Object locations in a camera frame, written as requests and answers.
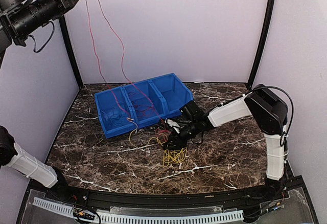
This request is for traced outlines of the blue three-compartment plastic bin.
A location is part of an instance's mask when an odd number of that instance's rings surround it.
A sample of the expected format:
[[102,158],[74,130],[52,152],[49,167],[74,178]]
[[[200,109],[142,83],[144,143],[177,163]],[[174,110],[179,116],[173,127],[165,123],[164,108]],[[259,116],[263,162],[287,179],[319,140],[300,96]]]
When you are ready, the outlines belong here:
[[180,108],[193,100],[192,92],[174,74],[166,74],[95,94],[106,138],[180,116]]

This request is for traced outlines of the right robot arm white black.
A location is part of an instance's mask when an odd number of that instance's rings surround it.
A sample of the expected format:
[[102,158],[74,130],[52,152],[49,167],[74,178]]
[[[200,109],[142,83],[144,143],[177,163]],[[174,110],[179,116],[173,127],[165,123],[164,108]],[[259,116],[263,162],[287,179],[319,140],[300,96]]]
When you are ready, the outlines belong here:
[[164,150],[182,150],[187,142],[200,133],[213,130],[228,122],[252,116],[264,135],[267,152],[267,170],[265,185],[261,188],[261,197],[272,200],[280,195],[285,187],[286,163],[288,155],[287,137],[293,121],[293,113],[273,92],[274,86],[257,85],[247,93],[217,105],[205,113],[194,101],[180,108],[180,112],[189,120],[185,126],[167,119],[173,131],[163,144]]

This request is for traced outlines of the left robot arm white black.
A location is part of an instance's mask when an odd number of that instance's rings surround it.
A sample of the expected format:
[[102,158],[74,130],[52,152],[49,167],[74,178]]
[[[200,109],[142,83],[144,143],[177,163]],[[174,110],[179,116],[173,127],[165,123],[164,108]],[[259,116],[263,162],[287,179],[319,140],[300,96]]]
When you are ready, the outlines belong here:
[[1,0],[1,62],[12,44],[26,47],[32,33],[39,27],[52,25],[48,40],[39,49],[34,45],[33,52],[41,52],[52,39],[55,31],[54,20],[70,11],[79,0]]

